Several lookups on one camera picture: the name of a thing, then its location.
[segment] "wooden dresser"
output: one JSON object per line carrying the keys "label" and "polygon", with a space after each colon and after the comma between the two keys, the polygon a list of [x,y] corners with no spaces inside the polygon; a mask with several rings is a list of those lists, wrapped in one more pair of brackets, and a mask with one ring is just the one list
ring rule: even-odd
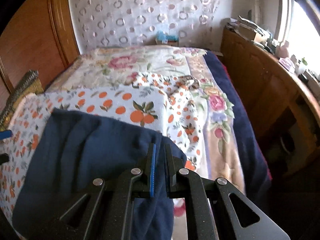
{"label": "wooden dresser", "polygon": [[295,154],[287,174],[311,163],[320,153],[320,106],[306,85],[275,56],[227,29],[221,52],[262,152],[297,124],[306,147]]}

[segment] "blue object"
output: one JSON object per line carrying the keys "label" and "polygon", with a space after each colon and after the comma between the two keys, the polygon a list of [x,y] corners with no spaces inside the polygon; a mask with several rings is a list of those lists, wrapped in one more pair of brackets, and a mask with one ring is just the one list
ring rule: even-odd
{"label": "blue object", "polygon": [[11,130],[6,130],[6,131],[3,131],[3,132],[0,132],[0,140],[9,138],[11,136],[12,136],[12,131]]}
{"label": "blue object", "polygon": [[260,151],[251,123],[241,99],[217,56],[208,51],[204,59],[217,85],[226,93],[235,106],[233,130],[235,132],[238,153],[244,174],[247,197],[263,212],[268,212],[267,192],[271,187],[267,163]]}
{"label": "blue object", "polygon": [[134,201],[131,240],[167,240],[173,230],[173,202],[167,198],[164,146],[185,163],[185,154],[161,133],[112,118],[54,109],[32,157],[12,224],[30,238],[36,225],[63,208],[96,178],[117,178],[154,148],[154,195]]}
{"label": "blue object", "polygon": [[153,145],[150,177],[150,196],[153,197],[155,191],[155,171],[156,171],[156,145]]}
{"label": "blue object", "polygon": [[156,35],[156,40],[161,41],[162,44],[167,44],[170,42],[179,42],[178,35],[167,35],[162,31],[158,31]]}

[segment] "metal pin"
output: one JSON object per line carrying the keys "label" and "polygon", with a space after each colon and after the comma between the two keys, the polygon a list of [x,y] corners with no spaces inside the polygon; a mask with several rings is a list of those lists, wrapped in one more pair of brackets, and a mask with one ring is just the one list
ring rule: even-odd
{"label": "metal pin", "polygon": [[94,179],[93,180],[93,185],[95,186],[100,186],[103,183],[102,179]]}
{"label": "metal pin", "polygon": [[140,174],[140,172],[141,172],[141,170],[139,168],[133,168],[131,170],[131,173],[134,174],[134,175],[138,175],[138,174]]}
{"label": "metal pin", "polygon": [[226,185],[227,184],[227,180],[225,178],[218,178],[217,182],[220,185]]}
{"label": "metal pin", "polygon": [[180,169],[180,170],[179,170],[179,173],[182,174],[182,175],[187,175],[187,174],[189,174],[189,170],[183,168],[183,169]]}

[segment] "triangular cutout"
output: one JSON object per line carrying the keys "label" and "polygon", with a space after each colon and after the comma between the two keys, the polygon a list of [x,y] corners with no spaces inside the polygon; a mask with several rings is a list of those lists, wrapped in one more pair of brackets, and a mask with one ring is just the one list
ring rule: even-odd
{"label": "triangular cutout", "polygon": [[66,213],[60,217],[60,221],[77,228],[80,225],[84,212],[90,200],[90,195],[83,195]]}
{"label": "triangular cutout", "polygon": [[236,215],[243,228],[253,225],[259,222],[260,217],[251,210],[236,194],[229,195],[233,208],[236,211]]}

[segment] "cardboard box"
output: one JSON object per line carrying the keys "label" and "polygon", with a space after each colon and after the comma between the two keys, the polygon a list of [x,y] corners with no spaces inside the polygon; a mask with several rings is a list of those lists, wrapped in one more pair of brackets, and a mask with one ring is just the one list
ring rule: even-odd
{"label": "cardboard box", "polygon": [[262,36],[252,28],[246,28],[241,25],[239,26],[239,33],[245,36],[247,39],[259,43],[261,43],[262,41],[267,41],[267,39],[269,38],[268,36]]}

